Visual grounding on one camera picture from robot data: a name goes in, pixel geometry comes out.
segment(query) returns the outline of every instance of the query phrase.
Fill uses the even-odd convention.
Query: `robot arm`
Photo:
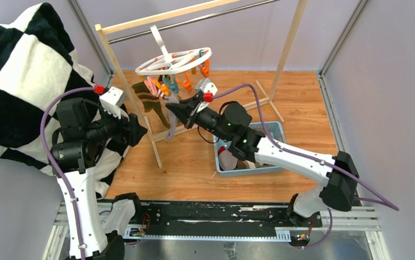
[[[67,185],[58,178],[69,221],[70,259],[81,259],[81,249],[88,259],[122,259],[122,235],[129,221],[139,213],[140,201],[135,193],[115,198],[104,225],[97,211],[94,171],[100,147],[104,147],[110,138],[135,146],[147,133],[147,129],[139,125],[135,114],[126,114],[120,109],[124,97],[122,90],[112,87],[100,96],[100,106],[82,98],[73,98],[60,102],[56,107],[63,142],[54,144],[51,154],[65,173],[78,207],[78,214],[75,214]],[[99,106],[100,120],[92,122],[87,111],[88,104]],[[81,226],[81,242],[77,233],[78,224]]]
[[[215,86],[212,91],[211,85],[213,84],[211,82],[208,84],[210,85],[209,92],[198,87],[197,94],[190,99],[183,100],[180,104],[166,104],[166,107],[177,116],[186,128],[192,128],[194,124],[197,124],[218,138],[231,141],[228,150],[239,160],[280,166],[316,181],[317,187],[306,193],[295,194],[290,201],[287,215],[295,225],[327,207],[340,211],[351,210],[357,183],[325,165],[325,163],[329,163],[339,166],[358,177],[349,154],[339,152],[334,157],[329,154],[306,151],[273,140],[281,148],[286,148],[279,149],[263,133],[248,127],[252,117],[239,103],[229,104],[221,114],[208,108],[206,101],[212,100],[210,93],[216,93]],[[320,159],[320,162],[293,154],[291,151],[316,157]]]

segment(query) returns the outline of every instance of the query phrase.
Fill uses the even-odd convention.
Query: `blue basket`
[[[266,129],[268,129],[271,136],[281,142],[287,143],[284,136],[284,130],[282,129],[282,125],[278,121],[271,121],[271,122],[265,122]],[[261,123],[251,123],[249,125],[250,128],[253,128],[255,130],[263,131],[263,127]],[[256,169],[243,169],[243,170],[230,170],[230,171],[222,171],[220,169],[220,163],[219,163],[219,156],[218,156],[218,150],[221,146],[225,146],[226,149],[230,146],[231,142],[224,142],[223,140],[219,140],[214,145],[214,152],[215,152],[215,166],[217,167],[217,171],[219,172],[221,177],[231,177],[231,176],[241,176],[241,175],[250,175],[250,174],[261,174],[261,173],[271,173],[271,172],[281,172],[284,169],[277,166],[270,166],[270,167],[262,167],[262,168],[256,168]]]

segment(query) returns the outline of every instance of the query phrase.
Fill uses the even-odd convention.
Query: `checkered blanket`
[[[0,158],[52,175],[39,134],[41,117],[55,97],[85,86],[94,86],[93,72],[78,64],[77,52],[50,4],[32,6],[13,23],[0,24]],[[98,102],[94,92],[65,99],[77,97]],[[93,106],[89,113],[100,118]],[[55,109],[49,114],[45,135],[51,147],[60,124]],[[126,145],[108,141],[96,166],[98,198],[107,192],[127,150]]]

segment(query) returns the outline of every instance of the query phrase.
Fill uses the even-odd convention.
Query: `metal rod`
[[[246,9],[253,8],[253,7],[259,7],[260,5],[269,4],[269,3],[273,3],[273,2],[277,2],[277,1],[279,1],[279,0],[266,0],[266,1],[263,1],[263,2],[250,4],[250,5],[245,5],[245,6],[242,6],[242,7],[234,8],[234,9],[223,11],[223,12],[216,12],[214,14],[204,15],[204,16],[201,16],[201,17],[198,17],[198,18],[186,20],[184,22],[174,23],[174,24],[171,24],[171,25],[167,25],[167,26],[158,28],[158,31],[164,31],[164,30],[176,28],[176,27],[179,27],[179,26],[182,26],[182,25],[191,24],[191,23],[195,23],[195,22],[199,22],[199,21],[204,21],[204,20],[214,18],[214,17],[218,17],[218,16],[222,16],[222,15],[228,15],[228,14],[231,14],[233,12],[242,11],[242,10],[246,10]],[[108,41],[108,43],[109,44],[114,44],[114,43],[117,43],[117,42],[122,42],[122,41],[126,41],[126,40],[129,40],[129,39],[134,39],[134,38],[144,36],[144,35],[148,35],[148,34],[151,34],[150,30],[138,32],[137,34],[131,34],[131,35],[128,35],[128,36],[123,36],[123,37],[120,37],[120,38],[116,38],[116,39]]]
[[[88,39],[89,43],[91,44],[91,47],[94,53],[96,54],[97,58],[99,59],[99,62],[102,65],[102,68],[108,73],[108,76],[111,77],[113,74],[113,69],[108,63],[106,55],[104,54],[101,47],[99,46],[99,43],[96,40],[95,34],[89,27],[88,20],[86,19],[83,13],[83,10],[80,7],[80,4],[78,3],[77,0],[67,0],[67,3],[72,9],[72,12],[74,13],[75,18],[77,18],[78,23],[80,24],[81,29],[86,35],[86,39]]]
[[[359,4],[354,10],[354,13],[352,13],[351,18],[349,19],[349,22],[347,22],[346,27],[344,27],[344,30],[342,31],[341,35],[339,36],[335,46],[333,47],[330,55],[327,58],[327,61],[325,61],[324,66],[322,67],[322,70],[320,71],[320,75],[323,77],[327,74],[328,70],[330,69],[331,65],[333,64],[333,61],[335,57],[338,55],[339,50],[342,48],[344,42],[351,34],[352,29],[355,27],[357,21],[359,20],[360,16],[362,15],[363,11],[365,10],[366,5],[368,4],[369,0],[360,0]]]

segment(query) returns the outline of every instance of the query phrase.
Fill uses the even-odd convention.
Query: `clothespin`
[[[156,84],[151,76],[144,77],[143,83],[145,83],[145,86],[147,86],[153,96],[158,96],[158,89],[156,88]]]
[[[190,81],[190,76],[188,75],[188,72],[185,72],[185,77],[187,78],[186,80],[184,80],[183,82],[179,79],[177,79],[177,82],[186,90],[188,91],[192,91],[193,87],[192,87],[192,83]]]
[[[210,70],[209,59],[206,60],[205,66],[203,64],[199,64],[199,71],[204,77],[209,77],[209,70]]]
[[[202,57],[202,50],[199,50],[199,58]],[[204,67],[206,65],[206,62],[204,61],[202,63],[202,66]]]
[[[163,77],[163,82],[166,86],[169,87],[170,90],[172,90],[172,92],[174,92],[175,94],[179,93],[179,87],[177,86],[177,84],[174,84],[170,81],[170,79],[168,79],[167,77]]]
[[[192,68],[192,74],[193,74],[193,75],[195,75],[195,74],[196,74],[196,67],[193,67],[193,68]]]
[[[169,88],[165,84],[161,85],[158,82],[158,80],[153,80],[153,82],[155,83],[156,87],[159,88],[164,93],[164,95],[168,96],[170,94],[169,93]]]

